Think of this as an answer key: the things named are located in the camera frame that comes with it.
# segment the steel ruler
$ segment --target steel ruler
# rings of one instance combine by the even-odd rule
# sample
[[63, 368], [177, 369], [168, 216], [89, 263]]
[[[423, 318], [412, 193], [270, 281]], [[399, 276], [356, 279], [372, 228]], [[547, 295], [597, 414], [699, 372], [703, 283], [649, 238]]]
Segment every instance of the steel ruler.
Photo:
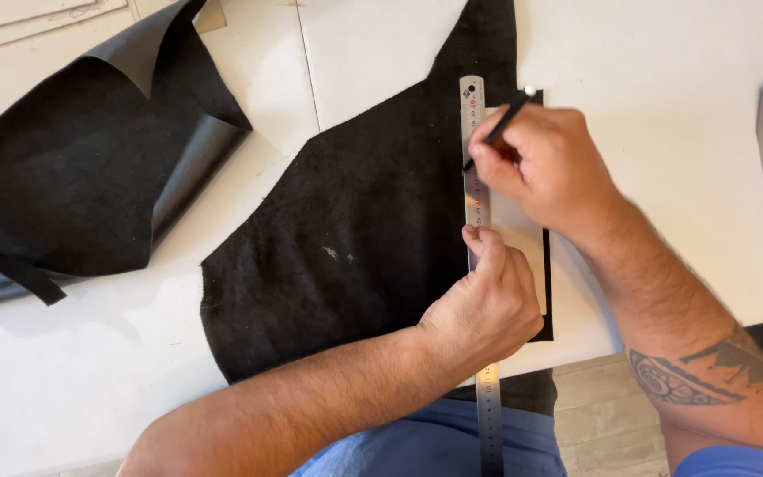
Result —
[[[464, 162], [470, 159], [468, 146], [476, 126], [485, 118], [484, 80], [481, 76], [465, 76], [461, 86], [461, 138]], [[478, 170], [471, 167], [464, 173], [464, 208], [467, 223], [474, 227], [490, 227], [490, 189], [479, 180]], [[470, 270], [476, 269], [478, 257], [470, 254]], [[476, 374], [476, 406], [478, 407], [479, 444], [482, 477], [503, 477], [502, 400], [499, 397], [499, 363]]]

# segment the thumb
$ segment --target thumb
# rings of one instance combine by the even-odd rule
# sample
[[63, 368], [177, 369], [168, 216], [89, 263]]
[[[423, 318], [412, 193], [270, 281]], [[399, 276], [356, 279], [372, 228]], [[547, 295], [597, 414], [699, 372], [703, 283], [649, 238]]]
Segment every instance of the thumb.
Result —
[[528, 191], [523, 174], [510, 160], [503, 159], [495, 148], [476, 142], [470, 144], [470, 155], [476, 162], [479, 179], [509, 198], [521, 198]]

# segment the arm tattoo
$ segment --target arm tattoo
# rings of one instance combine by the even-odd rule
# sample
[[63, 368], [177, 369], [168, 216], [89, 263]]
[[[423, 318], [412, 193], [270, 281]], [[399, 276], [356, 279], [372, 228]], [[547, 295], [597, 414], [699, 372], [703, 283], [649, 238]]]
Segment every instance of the arm tattoo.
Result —
[[[648, 395], [672, 404], [729, 404], [763, 390], [763, 354], [739, 326], [723, 341], [675, 363], [630, 350], [629, 365]], [[697, 372], [707, 376], [700, 379]]]

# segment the white table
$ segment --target white table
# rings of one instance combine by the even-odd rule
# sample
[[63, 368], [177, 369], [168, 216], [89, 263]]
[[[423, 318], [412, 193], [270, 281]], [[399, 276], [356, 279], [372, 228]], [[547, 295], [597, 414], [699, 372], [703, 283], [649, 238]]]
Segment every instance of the white table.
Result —
[[[122, 457], [155, 417], [226, 384], [199, 321], [199, 262], [260, 204], [318, 124], [332, 127], [422, 80], [464, 0], [301, 4], [300, 29], [289, 2], [223, 0], [228, 27], [204, 41], [255, 133], [152, 265], [67, 288], [54, 307], [0, 306], [1, 477]], [[585, 111], [620, 188], [739, 320], [763, 322], [763, 2], [517, 0], [517, 9], [521, 83], [545, 88], [549, 105]], [[131, 24], [126, 15], [0, 48], [0, 112]], [[495, 212], [514, 239], [535, 233], [509, 207]], [[620, 350], [578, 253], [559, 237], [552, 245], [556, 341], [527, 345], [503, 375]]]

